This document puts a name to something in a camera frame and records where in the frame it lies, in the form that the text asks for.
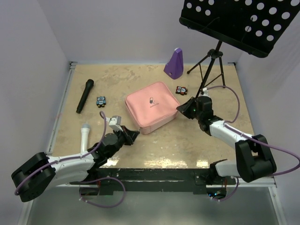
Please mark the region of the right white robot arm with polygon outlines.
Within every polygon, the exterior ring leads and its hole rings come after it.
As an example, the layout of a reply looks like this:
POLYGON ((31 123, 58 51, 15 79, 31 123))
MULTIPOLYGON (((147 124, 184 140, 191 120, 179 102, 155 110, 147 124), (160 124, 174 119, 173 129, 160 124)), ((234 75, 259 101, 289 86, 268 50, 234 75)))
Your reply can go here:
POLYGON ((188 119, 196 119, 203 132, 235 151, 236 161, 224 159, 210 164, 209 179, 212 183, 220 184, 227 176, 242 178, 249 183, 277 171, 266 138, 263 135, 251 136, 227 125, 214 114, 210 97, 192 97, 178 106, 177 111, 188 119))

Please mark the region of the pink medicine kit case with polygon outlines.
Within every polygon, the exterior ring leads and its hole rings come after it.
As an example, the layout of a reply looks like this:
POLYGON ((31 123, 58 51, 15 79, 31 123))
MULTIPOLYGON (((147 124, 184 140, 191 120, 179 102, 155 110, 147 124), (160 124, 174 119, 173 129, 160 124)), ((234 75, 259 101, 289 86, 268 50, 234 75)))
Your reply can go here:
POLYGON ((143 135, 176 118, 179 101, 163 82, 155 82, 125 98, 125 105, 143 135))

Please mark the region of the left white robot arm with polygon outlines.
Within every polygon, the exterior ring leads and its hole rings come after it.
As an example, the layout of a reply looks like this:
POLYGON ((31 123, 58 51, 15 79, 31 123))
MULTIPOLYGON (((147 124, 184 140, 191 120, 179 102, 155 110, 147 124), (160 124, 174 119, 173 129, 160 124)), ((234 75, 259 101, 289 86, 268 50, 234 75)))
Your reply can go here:
POLYGON ((85 182, 92 184, 97 179, 97 169, 105 165, 124 145, 132 145, 139 131, 121 126, 119 131, 103 134, 100 141, 87 147, 90 126, 81 128, 81 152, 79 154, 51 157, 39 152, 16 169, 11 178, 15 195, 22 202, 39 197, 46 190, 65 183, 85 182))

